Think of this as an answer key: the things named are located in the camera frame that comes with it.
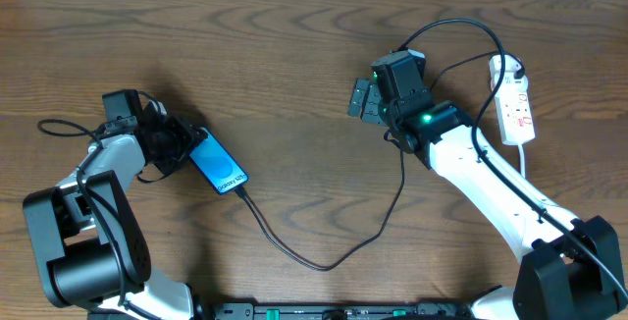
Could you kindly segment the blue Galaxy smartphone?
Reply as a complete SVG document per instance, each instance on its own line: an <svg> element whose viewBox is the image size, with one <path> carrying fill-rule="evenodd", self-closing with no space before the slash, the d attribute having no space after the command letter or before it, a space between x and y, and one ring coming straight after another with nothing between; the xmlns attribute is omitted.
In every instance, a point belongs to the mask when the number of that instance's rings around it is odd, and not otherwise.
<svg viewBox="0 0 628 320"><path fill-rule="evenodd" d="M209 130L190 153L190 160L218 194L226 194L244 186L249 177L234 157Z"/></svg>

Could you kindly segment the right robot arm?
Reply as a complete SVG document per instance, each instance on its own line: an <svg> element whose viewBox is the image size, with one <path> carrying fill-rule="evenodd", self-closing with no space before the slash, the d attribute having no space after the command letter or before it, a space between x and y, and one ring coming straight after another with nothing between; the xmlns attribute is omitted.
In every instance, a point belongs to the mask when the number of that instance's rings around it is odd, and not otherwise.
<svg viewBox="0 0 628 320"><path fill-rule="evenodd" d="M388 127L385 138L458 188L513 252L512 288L472 301L479 319L608 319L627 307L616 231L551 201L504 160L471 118L450 101L435 103L423 83L426 59L404 50L375 61L355 82L348 115Z"/></svg>

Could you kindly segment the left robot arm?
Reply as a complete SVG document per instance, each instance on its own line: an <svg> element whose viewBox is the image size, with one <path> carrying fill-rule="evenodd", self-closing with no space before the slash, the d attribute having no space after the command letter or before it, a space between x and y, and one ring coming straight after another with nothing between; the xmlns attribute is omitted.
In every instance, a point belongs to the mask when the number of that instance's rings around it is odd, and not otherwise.
<svg viewBox="0 0 628 320"><path fill-rule="evenodd" d="M212 319L215 312L186 283L153 268L126 191L154 165L169 177L208 132L145 92L103 95L106 120L86 157L62 181L29 194L26 226L43 292L56 307L80 307L90 319Z"/></svg>

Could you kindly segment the white USB charger plug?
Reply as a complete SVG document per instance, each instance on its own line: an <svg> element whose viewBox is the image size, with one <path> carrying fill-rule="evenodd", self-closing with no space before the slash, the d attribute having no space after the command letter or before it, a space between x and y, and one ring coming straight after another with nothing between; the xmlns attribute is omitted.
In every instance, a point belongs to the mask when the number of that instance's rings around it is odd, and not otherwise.
<svg viewBox="0 0 628 320"><path fill-rule="evenodd" d="M525 75L523 63L510 54L505 54L504 60L501 60L499 55L492 57L489 61L489 69L492 77L498 75L501 70L504 70L506 74L513 74L517 79Z"/></svg>

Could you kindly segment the white power strip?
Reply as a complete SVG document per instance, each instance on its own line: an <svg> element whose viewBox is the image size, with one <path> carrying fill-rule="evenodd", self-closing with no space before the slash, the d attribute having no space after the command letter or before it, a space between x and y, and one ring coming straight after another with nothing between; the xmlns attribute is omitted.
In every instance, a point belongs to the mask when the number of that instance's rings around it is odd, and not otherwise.
<svg viewBox="0 0 628 320"><path fill-rule="evenodd" d="M500 137L505 145L524 144L536 137L527 88L526 76L516 79L513 74L504 74L495 95Z"/></svg>

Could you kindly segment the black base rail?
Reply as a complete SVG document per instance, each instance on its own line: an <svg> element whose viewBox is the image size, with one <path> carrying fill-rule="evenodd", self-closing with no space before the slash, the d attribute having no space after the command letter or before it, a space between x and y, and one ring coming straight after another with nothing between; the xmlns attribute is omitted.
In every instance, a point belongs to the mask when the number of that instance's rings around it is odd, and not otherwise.
<svg viewBox="0 0 628 320"><path fill-rule="evenodd" d="M473 319L464 305L420 302L402 305L279 305L224 303L210 312L216 320Z"/></svg>

